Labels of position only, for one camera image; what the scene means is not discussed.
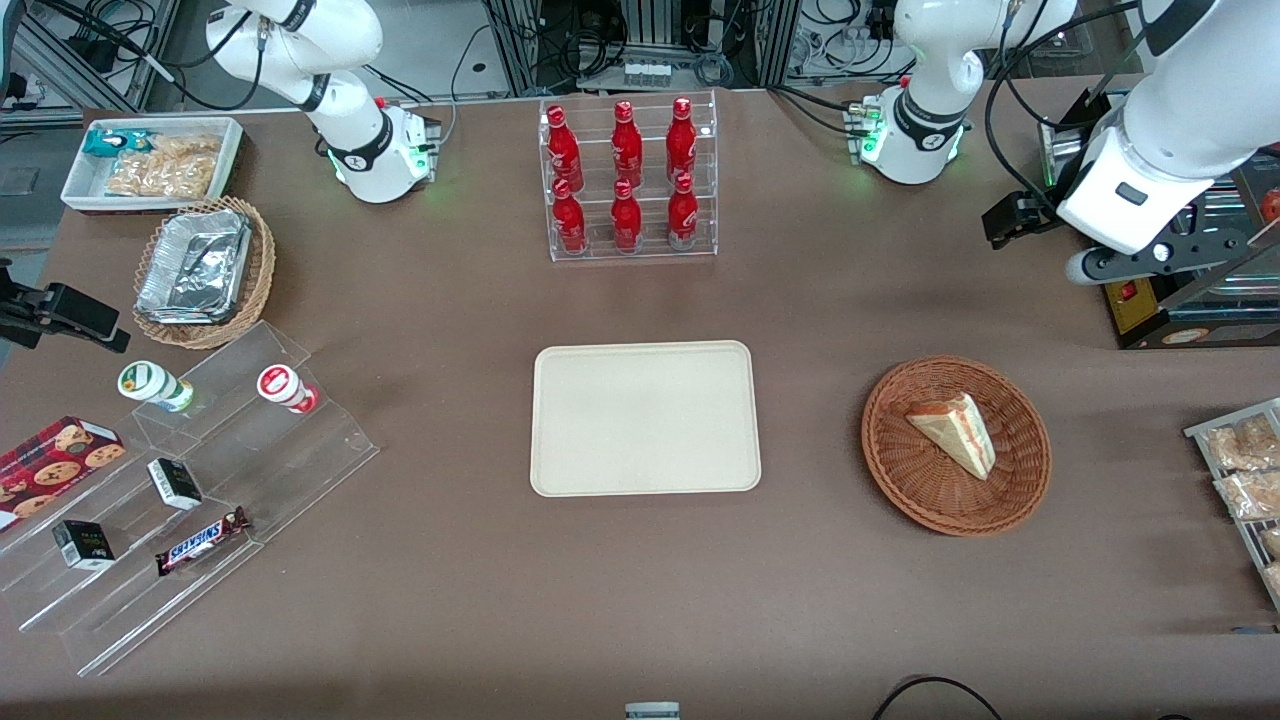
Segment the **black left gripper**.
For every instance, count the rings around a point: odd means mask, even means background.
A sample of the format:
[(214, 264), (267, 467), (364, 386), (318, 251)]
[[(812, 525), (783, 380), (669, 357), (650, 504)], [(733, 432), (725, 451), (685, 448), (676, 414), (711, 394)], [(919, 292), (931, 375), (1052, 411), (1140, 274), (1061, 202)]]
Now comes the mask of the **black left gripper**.
[(1059, 228), (1062, 220), (1056, 208), (1030, 191), (1014, 191), (982, 214), (986, 238), (993, 250), (1007, 247), (1029, 234), (1043, 234)]

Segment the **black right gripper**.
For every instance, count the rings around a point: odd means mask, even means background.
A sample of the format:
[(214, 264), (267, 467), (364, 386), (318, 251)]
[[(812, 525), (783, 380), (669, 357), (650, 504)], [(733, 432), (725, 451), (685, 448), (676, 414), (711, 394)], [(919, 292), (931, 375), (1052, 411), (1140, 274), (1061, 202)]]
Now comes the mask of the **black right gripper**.
[(1, 259), (1, 336), (26, 348), (36, 348), (49, 334), (67, 334), (114, 354), (127, 351), (131, 334), (119, 325), (119, 311), (68, 284), (33, 288), (14, 282), (9, 258)]

